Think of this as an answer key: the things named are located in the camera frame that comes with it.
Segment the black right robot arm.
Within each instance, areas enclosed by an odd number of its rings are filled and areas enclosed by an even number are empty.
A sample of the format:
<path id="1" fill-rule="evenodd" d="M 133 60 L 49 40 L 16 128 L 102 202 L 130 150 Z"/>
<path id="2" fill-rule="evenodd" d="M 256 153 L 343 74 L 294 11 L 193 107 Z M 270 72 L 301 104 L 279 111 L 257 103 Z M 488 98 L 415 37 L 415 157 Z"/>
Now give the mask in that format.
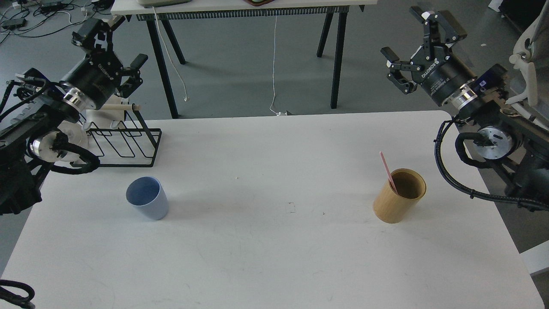
<path id="1" fill-rule="evenodd" d="M 444 121 L 434 139 L 434 157 L 443 179 L 470 198 L 509 203 L 533 211 L 548 210 L 548 130 L 511 107 L 504 89 L 506 69 L 496 64 L 482 76 L 453 54 L 452 47 L 465 39 L 465 29 L 451 12 L 410 13 L 423 25 L 423 42 L 409 61 L 401 61 L 390 47 L 381 49 L 387 74 L 402 93 L 418 86 L 439 106 L 447 104 L 457 114 Z M 504 195 L 492 195 L 461 184 L 444 166 L 441 147 L 451 125 L 476 124 L 475 132 L 462 132 L 455 151 L 467 166 L 493 170 L 506 184 Z"/>

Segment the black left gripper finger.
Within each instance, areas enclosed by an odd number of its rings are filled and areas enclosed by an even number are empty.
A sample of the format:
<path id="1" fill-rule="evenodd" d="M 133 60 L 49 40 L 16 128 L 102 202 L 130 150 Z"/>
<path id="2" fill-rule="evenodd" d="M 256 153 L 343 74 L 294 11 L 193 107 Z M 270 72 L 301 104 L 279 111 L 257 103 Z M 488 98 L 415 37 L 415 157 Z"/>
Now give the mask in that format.
<path id="1" fill-rule="evenodd" d="M 122 98 L 129 98 L 131 94 L 143 84 L 141 78 L 141 67 L 148 60 L 148 55 L 139 54 L 131 62 L 129 67 L 122 68 L 122 77 L 127 77 L 127 80 L 116 88 L 116 94 Z"/>
<path id="2" fill-rule="evenodd" d="M 90 18 L 77 32 L 72 33 L 71 43 L 87 55 L 113 52 L 113 32 L 111 25 L 104 20 Z"/>

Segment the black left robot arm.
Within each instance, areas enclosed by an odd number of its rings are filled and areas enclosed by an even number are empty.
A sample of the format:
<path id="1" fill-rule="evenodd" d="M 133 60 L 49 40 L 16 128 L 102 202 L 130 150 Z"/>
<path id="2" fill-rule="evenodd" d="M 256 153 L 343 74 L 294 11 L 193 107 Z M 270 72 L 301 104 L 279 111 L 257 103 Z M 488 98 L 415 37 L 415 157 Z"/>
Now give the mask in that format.
<path id="1" fill-rule="evenodd" d="M 112 34 L 125 19 L 115 15 L 108 21 L 86 20 L 71 40 L 86 53 L 85 58 L 60 82 L 51 82 L 34 68 L 8 82 L 1 107 L 14 86 L 20 102 L 2 111 L 1 119 L 23 105 L 29 104 L 30 109 L 1 131 L 2 215 L 19 214 L 41 202 L 40 188 L 49 172 L 81 175 L 100 166 L 100 159 L 71 143 L 59 125 L 76 123 L 82 111 L 99 110 L 112 95 L 128 98 L 141 86 L 140 68 L 147 55 L 137 55 L 124 67 L 113 50 Z"/>

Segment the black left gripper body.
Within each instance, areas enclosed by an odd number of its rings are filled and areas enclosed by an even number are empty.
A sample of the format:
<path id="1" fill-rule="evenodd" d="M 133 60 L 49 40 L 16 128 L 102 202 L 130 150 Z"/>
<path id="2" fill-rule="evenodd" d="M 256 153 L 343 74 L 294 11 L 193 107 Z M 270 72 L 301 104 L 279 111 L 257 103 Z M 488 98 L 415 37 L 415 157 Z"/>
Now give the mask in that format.
<path id="1" fill-rule="evenodd" d="M 121 84 L 122 63 L 116 54 L 87 55 L 61 79 L 65 90 L 76 88 L 99 110 Z"/>

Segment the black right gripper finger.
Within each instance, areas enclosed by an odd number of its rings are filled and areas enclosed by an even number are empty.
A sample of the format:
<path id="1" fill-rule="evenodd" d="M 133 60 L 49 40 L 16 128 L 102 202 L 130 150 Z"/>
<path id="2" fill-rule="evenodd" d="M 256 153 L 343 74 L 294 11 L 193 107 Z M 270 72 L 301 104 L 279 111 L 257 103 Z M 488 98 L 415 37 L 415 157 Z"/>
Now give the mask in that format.
<path id="1" fill-rule="evenodd" d="M 382 47 L 380 52 L 387 60 L 389 69 L 389 73 L 386 75 L 387 79 L 404 94 L 415 92 L 417 90 L 416 82 L 405 78 L 402 72 L 420 72 L 423 67 L 413 64 L 412 61 L 400 61 L 400 58 L 390 47 Z"/>
<path id="2" fill-rule="evenodd" d="M 465 28 L 448 10 L 424 11 L 419 6 L 411 6 L 410 13 L 423 24 L 425 54 L 434 54 L 437 47 L 451 49 L 468 36 Z"/>

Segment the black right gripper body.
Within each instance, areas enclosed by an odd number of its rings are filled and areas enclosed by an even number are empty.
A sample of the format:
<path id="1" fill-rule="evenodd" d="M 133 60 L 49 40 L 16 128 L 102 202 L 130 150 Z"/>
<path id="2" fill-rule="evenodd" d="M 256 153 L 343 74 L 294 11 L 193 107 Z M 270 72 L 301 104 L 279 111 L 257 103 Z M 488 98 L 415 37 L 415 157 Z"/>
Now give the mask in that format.
<path id="1" fill-rule="evenodd" d="M 420 70 L 411 73 L 412 80 L 441 106 L 462 85 L 472 82 L 477 76 L 453 54 L 446 45 L 434 45 L 433 54 L 420 46 L 410 59 Z"/>

